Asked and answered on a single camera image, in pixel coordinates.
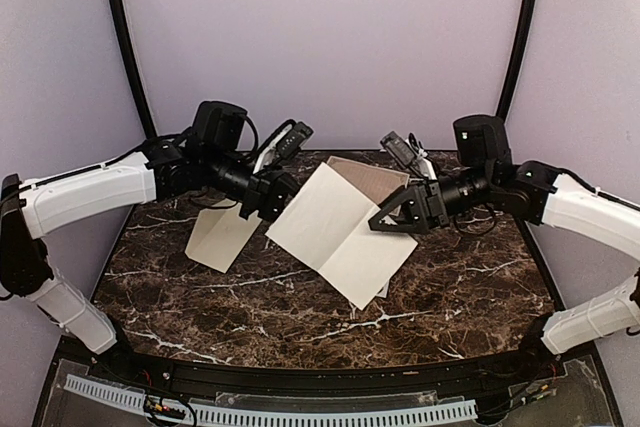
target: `white marble vein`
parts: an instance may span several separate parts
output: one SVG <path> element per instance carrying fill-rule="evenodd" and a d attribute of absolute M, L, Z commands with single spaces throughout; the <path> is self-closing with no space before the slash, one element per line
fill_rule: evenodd
<path fill-rule="evenodd" d="M 378 317 L 376 320 L 369 320 L 367 322 L 355 322 L 352 324 L 342 324 L 343 326 L 340 327 L 338 330 L 332 330 L 331 332 L 327 332 L 326 334 L 322 334 L 322 335 L 318 335 L 316 337 L 312 337 L 310 339 L 303 339 L 303 340 L 299 340 L 298 342 L 313 342 L 315 340 L 322 340 L 322 339 L 326 339 L 327 337 L 333 337 L 334 335 L 340 335 L 343 334 L 344 332 L 348 332 L 350 330 L 353 330 L 357 327 L 376 327 L 379 328 L 380 327 L 380 322 L 386 322 L 388 320 L 394 320 L 394 319 L 404 319 L 407 317 L 415 317 L 416 315 L 427 315 L 427 314 L 433 314 L 432 311 L 430 310 L 425 310 L 425 311 L 418 311 L 418 312 L 406 312 L 404 314 L 395 314 L 395 315 L 389 315 L 387 313 L 385 313 L 384 311 L 382 312 L 382 315 L 380 315 L 380 317 Z"/>
<path fill-rule="evenodd" d="M 178 351 L 180 351 L 180 353 L 183 354 L 190 354 L 190 355 L 195 355 L 197 357 L 203 358 L 203 359 L 207 359 L 210 362 L 213 362 L 214 364 L 224 364 L 224 365 L 229 365 L 229 362 L 233 359 L 233 357 L 230 357 L 228 359 L 219 359 L 217 357 L 214 357 L 212 355 L 206 355 L 206 354 L 201 354 L 200 352 L 196 352 L 194 350 L 191 349 L 187 349 L 184 344 L 175 344 L 173 342 L 167 342 L 162 340 L 157 334 L 154 334 L 152 332 L 135 332 L 132 330 L 125 330 L 125 332 L 127 334 L 131 334 L 131 335 L 137 335 L 138 337 L 144 337 L 145 339 L 151 339 L 151 340 L 155 340 L 158 343 L 158 347 L 167 347 L 170 349 L 176 349 Z"/>
<path fill-rule="evenodd" d="M 257 280 L 247 280 L 245 282 L 236 282 L 234 284 L 210 284 L 210 285 L 197 285 L 195 289 L 230 289 L 233 287 L 243 287 L 245 285 L 263 284 L 265 282 L 278 282 L 280 279 L 286 279 L 294 275 L 299 275 L 303 272 L 309 272 L 308 269 L 296 270 L 295 272 L 289 272 L 287 274 L 274 275 L 273 277 L 265 277 Z"/>

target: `white paper sheet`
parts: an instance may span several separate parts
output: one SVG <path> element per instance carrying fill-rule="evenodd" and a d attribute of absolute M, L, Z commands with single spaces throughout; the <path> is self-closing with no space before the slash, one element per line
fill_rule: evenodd
<path fill-rule="evenodd" d="M 232 205 L 223 200 L 216 206 Z M 201 210 L 191 232 L 185 254 L 191 260 L 226 272 L 260 225 L 258 214 L 240 218 L 240 205 L 226 210 Z"/>
<path fill-rule="evenodd" d="M 340 174 L 321 164 L 267 237 L 364 309 L 417 245 L 406 234 L 372 232 L 368 220 L 378 210 Z"/>

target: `marble tabletop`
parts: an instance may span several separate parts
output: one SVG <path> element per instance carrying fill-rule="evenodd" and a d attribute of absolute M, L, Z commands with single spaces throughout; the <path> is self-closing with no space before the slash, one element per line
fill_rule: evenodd
<path fill-rule="evenodd" d="M 331 155 L 395 168 L 384 152 L 303 152 L 285 169 L 304 182 Z M 445 169 L 454 153 L 434 152 Z M 419 245 L 364 311 L 265 237 L 263 222 L 226 274 L 184 254 L 201 207 L 190 195 L 135 208 L 95 303 L 136 351 L 172 359 L 269 368 L 372 368 L 513 350 L 553 310 L 513 220 L 483 237 L 453 228 Z M 199 197 L 213 204 L 215 194 Z M 486 213 L 463 219 L 481 228 Z"/>

